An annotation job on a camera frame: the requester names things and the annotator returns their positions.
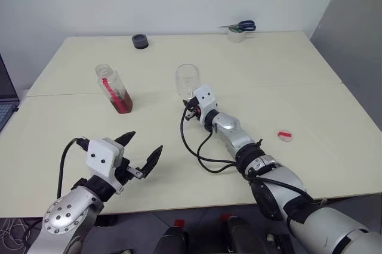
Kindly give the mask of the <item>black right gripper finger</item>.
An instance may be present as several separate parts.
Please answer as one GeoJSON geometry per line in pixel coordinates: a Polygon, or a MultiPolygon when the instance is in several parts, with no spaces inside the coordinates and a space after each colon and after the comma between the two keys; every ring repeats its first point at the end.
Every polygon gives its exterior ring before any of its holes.
{"type": "Polygon", "coordinates": [[[184,119],[189,121],[194,117],[194,104],[192,103],[192,100],[183,100],[183,104],[185,106],[184,119]]]}

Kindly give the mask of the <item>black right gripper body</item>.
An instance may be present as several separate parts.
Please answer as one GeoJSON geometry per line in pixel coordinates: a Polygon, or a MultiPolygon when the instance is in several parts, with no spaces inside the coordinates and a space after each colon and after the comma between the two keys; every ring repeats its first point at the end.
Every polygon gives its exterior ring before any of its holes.
{"type": "Polygon", "coordinates": [[[202,117],[201,105],[197,103],[196,101],[190,101],[189,102],[189,119],[196,119],[200,122],[201,117],[202,117]]]}

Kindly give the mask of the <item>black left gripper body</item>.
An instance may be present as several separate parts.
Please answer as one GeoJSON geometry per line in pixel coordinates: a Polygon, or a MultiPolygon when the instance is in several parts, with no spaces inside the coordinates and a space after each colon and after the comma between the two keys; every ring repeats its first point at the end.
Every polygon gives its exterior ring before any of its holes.
{"type": "Polygon", "coordinates": [[[123,157],[121,164],[115,169],[115,178],[124,186],[133,178],[142,179],[143,173],[139,168],[131,167],[130,161],[123,157]]]}

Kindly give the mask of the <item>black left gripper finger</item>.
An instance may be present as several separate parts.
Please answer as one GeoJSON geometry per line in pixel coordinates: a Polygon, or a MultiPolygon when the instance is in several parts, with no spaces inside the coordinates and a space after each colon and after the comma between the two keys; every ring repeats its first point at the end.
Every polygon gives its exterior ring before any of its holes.
{"type": "Polygon", "coordinates": [[[142,178],[146,178],[154,167],[157,165],[159,158],[161,156],[163,145],[160,145],[155,149],[152,154],[147,158],[146,164],[141,168],[141,173],[143,174],[142,178]]]}
{"type": "Polygon", "coordinates": [[[135,131],[127,132],[121,135],[120,137],[118,137],[117,139],[115,139],[115,142],[120,144],[123,147],[126,147],[127,144],[132,140],[135,134],[136,134],[135,131]]]}

